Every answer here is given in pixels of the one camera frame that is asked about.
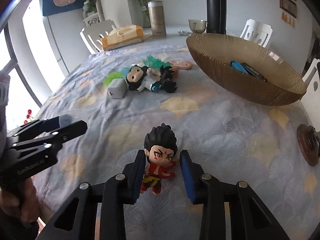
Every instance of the white chair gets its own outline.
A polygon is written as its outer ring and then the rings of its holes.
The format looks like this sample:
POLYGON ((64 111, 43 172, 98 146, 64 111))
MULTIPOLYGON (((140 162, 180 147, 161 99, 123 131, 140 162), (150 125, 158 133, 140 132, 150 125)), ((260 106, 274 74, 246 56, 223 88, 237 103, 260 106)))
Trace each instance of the white chair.
POLYGON ((314 59, 309 70, 302 78, 307 87, 307 93, 301 98, 312 126, 320 131, 320 60, 314 59))
POLYGON ((114 29, 116 29, 115 23, 112 20, 105 20, 84 27, 80 32, 80 36, 90 53, 96 54, 102 51, 102 42, 100 39, 114 29))
POLYGON ((255 20, 248 20, 240 38, 253 41, 262 47, 266 47, 272 34, 271 26, 255 20))

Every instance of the white thermos lid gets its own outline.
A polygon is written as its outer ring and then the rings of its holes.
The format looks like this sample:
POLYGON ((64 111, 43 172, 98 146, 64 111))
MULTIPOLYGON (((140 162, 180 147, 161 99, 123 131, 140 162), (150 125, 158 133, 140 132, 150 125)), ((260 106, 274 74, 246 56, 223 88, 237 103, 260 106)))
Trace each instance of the white thermos lid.
POLYGON ((162 1, 151 1, 148 2, 148 7, 156 7, 156 6, 163 6, 162 1))

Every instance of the figurine face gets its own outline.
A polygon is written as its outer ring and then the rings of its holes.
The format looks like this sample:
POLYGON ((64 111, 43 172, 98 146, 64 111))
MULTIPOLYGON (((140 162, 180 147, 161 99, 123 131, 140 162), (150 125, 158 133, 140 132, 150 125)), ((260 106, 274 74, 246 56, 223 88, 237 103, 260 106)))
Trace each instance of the figurine face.
POLYGON ((173 150, 163 148, 159 145, 153 145, 150 152, 144 149, 144 152, 149 158, 149 162, 159 166, 168 166, 174 155, 173 150))
POLYGON ((140 67, 133 67, 131 71, 127 74, 127 79, 130 82, 138 82, 143 76, 143 70, 140 67))

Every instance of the brown glass bowl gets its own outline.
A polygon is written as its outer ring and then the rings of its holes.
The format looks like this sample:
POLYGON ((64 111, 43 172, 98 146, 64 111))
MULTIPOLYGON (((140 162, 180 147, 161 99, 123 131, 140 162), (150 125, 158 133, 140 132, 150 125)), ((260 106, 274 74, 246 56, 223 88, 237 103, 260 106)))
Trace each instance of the brown glass bowl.
POLYGON ((273 52, 244 39, 204 33, 187 38, 188 49, 203 72, 226 90, 254 103, 284 106, 306 93, 301 76, 273 52), (268 81, 242 73, 231 61, 247 63, 268 81))

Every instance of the figurine head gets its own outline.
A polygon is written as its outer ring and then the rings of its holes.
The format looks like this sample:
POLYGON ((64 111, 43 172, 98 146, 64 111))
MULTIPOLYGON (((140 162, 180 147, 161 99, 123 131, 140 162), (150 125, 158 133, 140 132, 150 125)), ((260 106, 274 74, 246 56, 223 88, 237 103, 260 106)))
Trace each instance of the figurine head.
POLYGON ((147 66, 133 66, 127 74, 126 81, 129 85, 129 90, 135 91, 141 86, 143 78, 147 75, 147 66))
POLYGON ((159 166, 167 166, 176 155, 177 139, 171 130, 170 125, 153 127, 144 139, 144 152, 149 163, 159 166))

